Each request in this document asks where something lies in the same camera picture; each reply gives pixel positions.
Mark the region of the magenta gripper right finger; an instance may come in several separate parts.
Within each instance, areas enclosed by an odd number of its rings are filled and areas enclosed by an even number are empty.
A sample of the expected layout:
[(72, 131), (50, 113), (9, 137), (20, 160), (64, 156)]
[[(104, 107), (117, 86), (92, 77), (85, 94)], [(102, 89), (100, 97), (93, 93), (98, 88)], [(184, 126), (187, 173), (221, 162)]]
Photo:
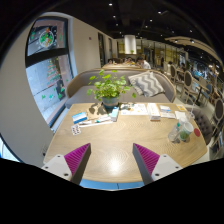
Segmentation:
[(133, 144), (133, 155), (145, 185), (182, 169), (168, 154), (158, 155), (139, 144)]

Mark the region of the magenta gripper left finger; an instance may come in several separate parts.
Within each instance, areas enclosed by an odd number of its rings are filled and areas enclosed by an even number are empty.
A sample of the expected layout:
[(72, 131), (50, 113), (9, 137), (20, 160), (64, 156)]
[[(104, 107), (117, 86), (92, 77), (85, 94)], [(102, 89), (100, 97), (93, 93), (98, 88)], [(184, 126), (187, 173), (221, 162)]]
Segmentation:
[(57, 154), (42, 169), (79, 185), (91, 154), (91, 144), (87, 143), (66, 155)]

